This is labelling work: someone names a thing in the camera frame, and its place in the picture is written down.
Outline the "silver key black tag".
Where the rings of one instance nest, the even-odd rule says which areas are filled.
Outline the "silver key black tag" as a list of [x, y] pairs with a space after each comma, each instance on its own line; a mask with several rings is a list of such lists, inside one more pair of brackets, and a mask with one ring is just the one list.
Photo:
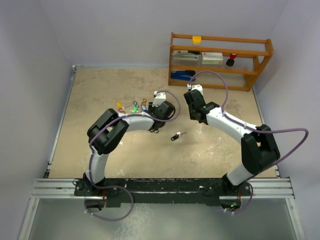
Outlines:
[[187, 132], [177, 132], [176, 133], [176, 135], [178, 136], [178, 137], [181, 137], [182, 135], [184, 135], [184, 134], [186, 134]]

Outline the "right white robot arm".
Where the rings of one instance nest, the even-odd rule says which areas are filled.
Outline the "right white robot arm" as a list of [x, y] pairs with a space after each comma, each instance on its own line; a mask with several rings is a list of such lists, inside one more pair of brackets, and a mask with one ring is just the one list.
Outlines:
[[280, 151], [269, 126], [248, 124], [227, 112], [215, 102], [206, 103], [199, 89], [188, 90], [184, 95], [191, 120], [215, 127], [240, 144], [241, 163], [222, 177], [222, 190], [235, 195], [240, 185], [260, 174], [280, 159]]

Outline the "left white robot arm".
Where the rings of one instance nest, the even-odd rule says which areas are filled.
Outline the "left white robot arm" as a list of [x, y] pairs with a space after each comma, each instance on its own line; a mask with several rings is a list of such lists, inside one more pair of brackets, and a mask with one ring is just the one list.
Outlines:
[[142, 130], [158, 133], [166, 122], [173, 120], [175, 113], [175, 106], [167, 100], [159, 106], [150, 104], [149, 109], [142, 113], [117, 113], [107, 109], [87, 131], [91, 155], [83, 175], [86, 192], [98, 196], [103, 191], [109, 154], [116, 149], [125, 133]]

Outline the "blue key tag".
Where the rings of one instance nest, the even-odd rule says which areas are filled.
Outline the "blue key tag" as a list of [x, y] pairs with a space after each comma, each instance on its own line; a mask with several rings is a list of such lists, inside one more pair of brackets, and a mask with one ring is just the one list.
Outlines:
[[143, 112], [146, 112], [146, 111], [147, 111], [146, 106], [145, 106], [145, 105], [141, 105], [141, 110], [142, 110]]

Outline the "red S carabiner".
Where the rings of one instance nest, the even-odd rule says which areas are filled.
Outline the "red S carabiner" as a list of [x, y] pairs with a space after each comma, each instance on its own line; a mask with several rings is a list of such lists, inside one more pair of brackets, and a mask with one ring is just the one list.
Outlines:
[[119, 108], [119, 109], [118, 109], [118, 112], [119, 112], [119, 113], [122, 113], [122, 114], [126, 114], [126, 112], [125, 112], [122, 108]]

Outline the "green key tag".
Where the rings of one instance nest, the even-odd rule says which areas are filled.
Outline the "green key tag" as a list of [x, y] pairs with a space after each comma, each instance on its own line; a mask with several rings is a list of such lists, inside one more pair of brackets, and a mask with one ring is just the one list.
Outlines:
[[135, 106], [135, 107], [132, 109], [131, 112], [132, 112], [133, 114], [135, 114], [138, 110], [139, 110], [139, 108], [138, 108], [137, 106]]

